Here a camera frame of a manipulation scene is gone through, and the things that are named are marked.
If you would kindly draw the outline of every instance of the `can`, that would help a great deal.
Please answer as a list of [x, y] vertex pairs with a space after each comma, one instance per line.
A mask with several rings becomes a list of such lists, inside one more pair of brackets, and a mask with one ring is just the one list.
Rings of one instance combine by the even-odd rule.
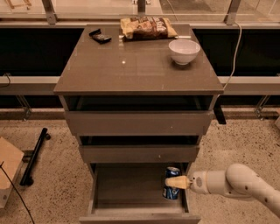
[[[165, 178], [173, 178], [181, 175], [180, 169], [176, 167], [167, 167], [165, 170]], [[163, 197], [168, 200], [176, 200], [179, 196], [179, 188], [164, 185]]]

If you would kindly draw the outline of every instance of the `cabinet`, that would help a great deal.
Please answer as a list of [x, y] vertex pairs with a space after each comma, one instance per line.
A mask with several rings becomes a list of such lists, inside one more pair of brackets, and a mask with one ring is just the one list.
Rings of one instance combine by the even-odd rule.
[[[93, 41], [88, 34], [98, 28], [112, 41]], [[189, 25], [174, 28], [197, 41]], [[187, 191], [162, 197], [165, 169], [187, 174], [223, 89], [202, 50], [178, 66], [169, 42], [124, 41], [119, 25], [89, 25], [54, 89], [94, 180], [81, 223], [200, 220], [189, 212]]]

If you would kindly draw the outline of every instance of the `terrazzo floor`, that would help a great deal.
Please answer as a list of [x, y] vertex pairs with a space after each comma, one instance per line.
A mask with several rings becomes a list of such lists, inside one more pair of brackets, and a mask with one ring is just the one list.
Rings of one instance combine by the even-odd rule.
[[[242, 163], [280, 189], [280, 130], [275, 120], [227, 119], [227, 125], [213, 120], [202, 138], [197, 160], [191, 170], [223, 170]], [[66, 122], [58, 120], [0, 120], [0, 136], [20, 150], [32, 150], [43, 127], [51, 135], [38, 155], [33, 171], [34, 184], [20, 186], [24, 164], [16, 181], [35, 223], [79, 223], [88, 210], [92, 179], [83, 164], [78, 144]], [[260, 202], [226, 199], [219, 195], [189, 192], [190, 212], [201, 216], [199, 224], [275, 224], [280, 220]], [[0, 223], [31, 223], [22, 202], [13, 190]]]

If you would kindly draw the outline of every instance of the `bowl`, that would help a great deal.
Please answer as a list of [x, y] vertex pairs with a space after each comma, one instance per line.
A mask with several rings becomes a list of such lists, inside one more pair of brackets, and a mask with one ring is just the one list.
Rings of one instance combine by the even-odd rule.
[[187, 65], [196, 58], [200, 45], [190, 39], [175, 39], [169, 43], [171, 58], [179, 65]]

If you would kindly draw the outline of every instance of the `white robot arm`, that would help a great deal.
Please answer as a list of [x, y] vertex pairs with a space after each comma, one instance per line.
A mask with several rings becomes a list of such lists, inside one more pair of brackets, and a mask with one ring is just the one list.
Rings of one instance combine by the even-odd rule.
[[195, 171], [190, 178], [167, 178], [167, 186], [190, 188], [195, 193], [220, 194], [228, 198], [254, 198], [280, 218], [280, 192], [244, 164], [231, 164], [225, 171]]

